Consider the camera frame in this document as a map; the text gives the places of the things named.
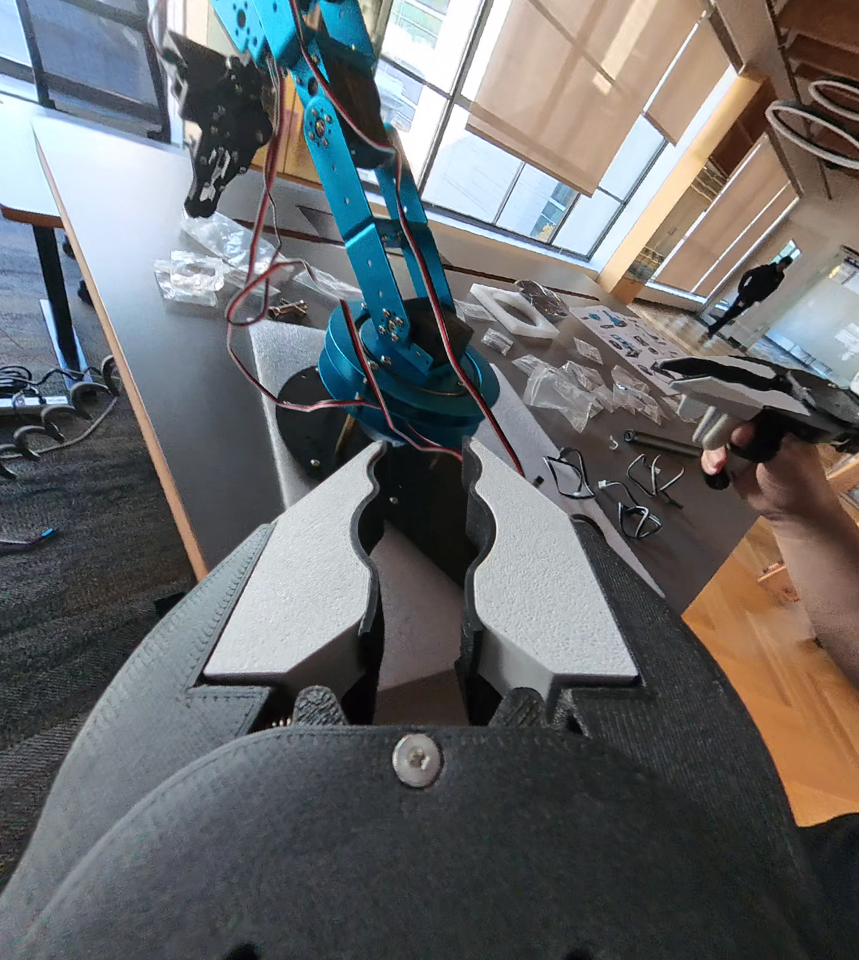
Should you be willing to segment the beige roller blind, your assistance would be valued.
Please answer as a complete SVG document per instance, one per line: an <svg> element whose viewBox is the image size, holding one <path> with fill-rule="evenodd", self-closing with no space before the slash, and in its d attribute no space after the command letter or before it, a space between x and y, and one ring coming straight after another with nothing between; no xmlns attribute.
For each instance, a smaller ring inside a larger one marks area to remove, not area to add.
<svg viewBox="0 0 859 960"><path fill-rule="evenodd" d="M467 130L591 195L705 12L689 1L513 1Z"/></svg>
<svg viewBox="0 0 859 960"><path fill-rule="evenodd" d="M712 22L701 20L643 109L646 120L667 142L678 144L730 66Z"/></svg>
<svg viewBox="0 0 859 960"><path fill-rule="evenodd" d="M763 135L649 284L707 299L798 202L772 138Z"/></svg>

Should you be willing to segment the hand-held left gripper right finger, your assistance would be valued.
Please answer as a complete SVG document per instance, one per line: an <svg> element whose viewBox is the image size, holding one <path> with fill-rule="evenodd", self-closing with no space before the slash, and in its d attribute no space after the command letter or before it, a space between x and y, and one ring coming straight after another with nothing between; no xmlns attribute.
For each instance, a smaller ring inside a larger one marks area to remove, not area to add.
<svg viewBox="0 0 859 960"><path fill-rule="evenodd" d="M466 680L496 692L629 687L639 669L567 512L476 438L463 445Z"/></svg>

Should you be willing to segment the printed instruction sheet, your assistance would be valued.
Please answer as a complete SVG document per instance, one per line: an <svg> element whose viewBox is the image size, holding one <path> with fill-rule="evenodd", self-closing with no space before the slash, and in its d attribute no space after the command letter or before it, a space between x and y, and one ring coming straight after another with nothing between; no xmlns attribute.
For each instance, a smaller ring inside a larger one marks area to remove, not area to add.
<svg viewBox="0 0 859 960"><path fill-rule="evenodd" d="M618 354L629 365L631 372L650 381L660 390L668 390L667 385L679 377L673 370L664 370L661 363L689 354L644 319L598 303L572 307L570 312Z"/></svg>

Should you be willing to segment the white foam frame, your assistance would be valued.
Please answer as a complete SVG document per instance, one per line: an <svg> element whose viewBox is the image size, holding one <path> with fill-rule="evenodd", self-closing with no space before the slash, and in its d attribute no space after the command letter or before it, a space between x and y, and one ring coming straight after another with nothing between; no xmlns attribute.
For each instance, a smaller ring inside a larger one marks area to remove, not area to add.
<svg viewBox="0 0 859 960"><path fill-rule="evenodd" d="M471 285L471 295L513 337L553 342L557 327L519 291Z"/></svg>

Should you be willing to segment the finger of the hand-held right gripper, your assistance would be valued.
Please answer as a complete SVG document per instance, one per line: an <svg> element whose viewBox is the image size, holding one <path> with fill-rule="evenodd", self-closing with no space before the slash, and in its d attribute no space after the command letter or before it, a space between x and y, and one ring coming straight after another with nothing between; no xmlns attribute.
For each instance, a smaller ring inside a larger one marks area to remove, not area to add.
<svg viewBox="0 0 859 960"><path fill-rule="evenodd" d="M656 369L677 381L716 379L757 391L791 392L788 369L756 358L735 355L666 358Z"/></svg>
<svg viewBox="0 0 859 960"><path fill-rule="evenodd" d="M782 390L761 389L718 377L682 378L672 384L672 389L706 406L736 413L767 409L783 413L801 412L801 403Z"/></svg>

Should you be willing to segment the group of clear plastic bags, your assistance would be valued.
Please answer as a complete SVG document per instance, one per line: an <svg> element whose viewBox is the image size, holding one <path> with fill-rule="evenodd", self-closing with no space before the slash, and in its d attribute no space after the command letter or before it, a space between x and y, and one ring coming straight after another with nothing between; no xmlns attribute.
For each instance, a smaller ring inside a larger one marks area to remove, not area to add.
<svg viewBox="0 0 859 960"><path fill-rule="evenodd" d="M207 219L183 215L181 230L201 251L174 249L168 258L155 262L159 291L164 299L215 307L220 291L244 287L252 241L250 230L221 213L214 213ZM279 286L288 282L300 284L332 302L338 299L353 302L363 297L356 286L317 266L311 266L309 270L297 267L294 259L279 256L265 240L260 240L257 245L256 277L268 270L271 259L282 266L277 267L269 280L260 286L266 292L269 304L282 303ZM508 332L473 296L469 301L456 299L455 311L462 321L484 323L484 346L508 354L514 344ZM523 354L512 364L527 376L524 402L529 406L559 411L577 432L582 432L597 414L620 408L646 414L655 424L661 422L663 414L655 399L641 382L631 380L628 374L619 374L614 386L608 387L597 368L572 359L553 366L533 354Z"/></svg>

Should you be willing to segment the grey metal rod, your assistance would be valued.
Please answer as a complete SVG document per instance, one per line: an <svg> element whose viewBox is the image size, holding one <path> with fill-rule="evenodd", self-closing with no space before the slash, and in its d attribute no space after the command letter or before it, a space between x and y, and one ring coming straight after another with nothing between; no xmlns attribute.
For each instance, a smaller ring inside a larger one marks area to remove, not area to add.
<svg viewBox="0 0 859 960"><path fill-rule="evenodd" d="M694 444L632 429L624 431L622 439L631 447L667 453L682 459L700 460L702 455L701 448Z"/></svg>

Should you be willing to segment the wooden window pillar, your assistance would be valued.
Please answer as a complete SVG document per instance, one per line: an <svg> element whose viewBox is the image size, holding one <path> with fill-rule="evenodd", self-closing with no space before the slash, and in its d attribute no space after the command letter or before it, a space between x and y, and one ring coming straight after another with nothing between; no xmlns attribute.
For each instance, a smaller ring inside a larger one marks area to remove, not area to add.
<svg viewBox="0 0 859 960"><path fill-rule="evenodd" d="M603 291L615 292L765 81L757 70L737 74L729 68L679 142L660 152L591 255L591 266L599 268L595 281Z"/></svg>

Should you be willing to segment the grey foam mat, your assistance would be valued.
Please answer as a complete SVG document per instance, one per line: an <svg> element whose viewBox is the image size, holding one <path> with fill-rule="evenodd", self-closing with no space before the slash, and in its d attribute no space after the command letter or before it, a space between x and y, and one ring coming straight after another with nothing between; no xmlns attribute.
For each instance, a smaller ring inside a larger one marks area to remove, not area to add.
<svg viewBox="0 0 859 960"><path fill-rule="evenodd" d="M325 332L293 323L265 320L248 328L253 361L251 369L260 382L274 395L281 397L282 388L294 375L305 368L315 367L321 353ZM507 376L496 371L499 397L495 403L495 418L506 433L522 462L526 477L535 479L538 468L543 467L544 455L556 453L560 447L576 444L570 440L551 441L538 424L531 409L522 401L511 386ZM319 481L310 479L303 468L297 465L292 453L286 448L280 432L276 408L263 398L275 470L279 480L282 506L280 512L290 509L316 487ZM556 487L547 489L552 479L547 479L541 491L552 502L568 513L590 517L602 530L608 545L628 562L652 592L661 599L666 596L651 574L627 546L617 527L613 526L601 508L585 501L584 506L570 503L563 507L563 499ZM460 631L463 612L463 588L444 574L417 548L388 524L380 542L375 546L373 559L379 574L380 598L384 615L384 655L380 666L377 706L378 722L388 722L384 717L399 715L436 716L428 713L404 713L403 707L415 707L416 690L433 689L426 693L430 704L442 703L443 722L450 722L460 711L450 707L456 693L444 693L442 680L425 680L446 675L449 686L456 690L453 675L455 661L460 653ZM413 685L409 700L405 694L390 694L406 685Z"/></svg>

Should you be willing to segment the silver foil bag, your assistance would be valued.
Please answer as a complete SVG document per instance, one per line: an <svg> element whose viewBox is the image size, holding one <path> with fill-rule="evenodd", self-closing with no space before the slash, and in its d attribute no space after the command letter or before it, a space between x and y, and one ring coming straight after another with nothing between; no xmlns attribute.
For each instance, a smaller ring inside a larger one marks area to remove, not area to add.
<svg viewBox="0 0 859 960"><path fill-rule="evenodd" d="M531 279L517 280L514 286L544 318L557 321L568 316L570 308L556 291Z"/></svg>

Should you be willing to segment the person's right forearm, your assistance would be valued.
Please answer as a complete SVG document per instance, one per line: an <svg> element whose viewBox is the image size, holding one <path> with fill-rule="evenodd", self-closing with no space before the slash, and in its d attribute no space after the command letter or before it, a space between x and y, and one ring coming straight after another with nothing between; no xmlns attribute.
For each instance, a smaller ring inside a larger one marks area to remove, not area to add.
<svg viewBox="0 0 859 960"><path fill-rule="evenodd" d="M859 525L830 494L768 522L815 639L859 693Z"/></svg>

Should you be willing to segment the black desk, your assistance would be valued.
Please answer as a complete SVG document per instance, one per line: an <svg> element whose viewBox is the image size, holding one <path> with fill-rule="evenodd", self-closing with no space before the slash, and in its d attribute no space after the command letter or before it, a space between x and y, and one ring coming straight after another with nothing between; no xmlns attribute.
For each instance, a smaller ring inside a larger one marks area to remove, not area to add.
<svg viewBox="0 0 859 960"><path fill-rule="evenodd" d="M154 263L189 239L181 233L183 201L191 180L185 151L146 139L116 135L93 125L58 119L33 121L39 163L87 283L126 396L197 581L224 560L257 526L270 522L309 488L279 435L269 401L239 370L226 345L223 307L163 299ZM305 290L305 322L264 320L233 333L240 358L260 382L277 386L316 366L329 314L338 304ZM575 336L591 331L575 316L560 340L562 361ZM527 378L510 358L551 351L517 340L506 356L482 344L491 324L472 321L471 345L498 370L494 414L530 480L544 473L540 450L579 447L590 479L626 480L626 466L641 447L625 444L624 431L641 420L643 432L660 433L645 416L626 410L592 417L574 433L555 411L522 401ZM758 516L728 490L711 490L699 466L684 464L670 489L682 509L654 505L662 528L641 543L626 540L612 497L603 498L615 526L615 546L635 569L645 570L676 612L682 613L737 549Z"/></svg>

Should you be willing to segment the blue toy robot arm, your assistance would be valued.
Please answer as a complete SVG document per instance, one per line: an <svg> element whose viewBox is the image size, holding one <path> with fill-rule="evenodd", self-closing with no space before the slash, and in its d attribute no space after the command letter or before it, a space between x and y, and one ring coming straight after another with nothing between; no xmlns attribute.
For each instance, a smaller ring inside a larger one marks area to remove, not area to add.
<svg viewBox="0 0 859 960"><path fill-rule="evenodd" d="M398 133L384 123L378 54L359 2L213 2L235 56L164 28L156 2L147 30L171 80L179 114L198 128L185 215L208 219L225 188L266 149L245 285L227 307L227 350L278 411L340 411L373 436L461 460L465 437L486 422L524 472L493 404L499 384L457 315L434 235ZM334 216L362 298L339 298L317 371L325 398L285 401L234 351L235 321L252 292L283 263L255 276L283 139L283 76L302 104L302 137Z"/></svg>

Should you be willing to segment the person's right hand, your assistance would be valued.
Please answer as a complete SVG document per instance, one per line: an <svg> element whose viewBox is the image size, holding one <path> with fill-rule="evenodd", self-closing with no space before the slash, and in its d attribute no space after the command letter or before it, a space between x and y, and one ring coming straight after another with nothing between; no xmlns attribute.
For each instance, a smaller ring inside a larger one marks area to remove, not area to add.
<svg viewBox="0 0 859 960"><path fill-rule="evenodd" d="M792 434L783 436L776 455L766 462L740 464L755 438L755 426L735 427L725 447L706 450L701 467L711 477L727 476L738 495L775 532L789 532L828 524L841 511L816 447Z"/></svg>

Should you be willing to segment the grey desk with wooden edge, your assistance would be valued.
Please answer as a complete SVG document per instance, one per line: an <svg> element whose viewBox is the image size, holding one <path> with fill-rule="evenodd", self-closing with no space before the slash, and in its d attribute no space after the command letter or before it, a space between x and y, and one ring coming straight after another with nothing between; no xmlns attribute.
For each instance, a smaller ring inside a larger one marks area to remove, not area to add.
<svg viewBox="0 0 859 960"><path fill-rule="evenodd" d="M82 372L78 341L64 277L57 231L63 222L40 161L34 123L47 110L0 92L0 214L32 229L46 292L39 305L59 365Z"/></svg>

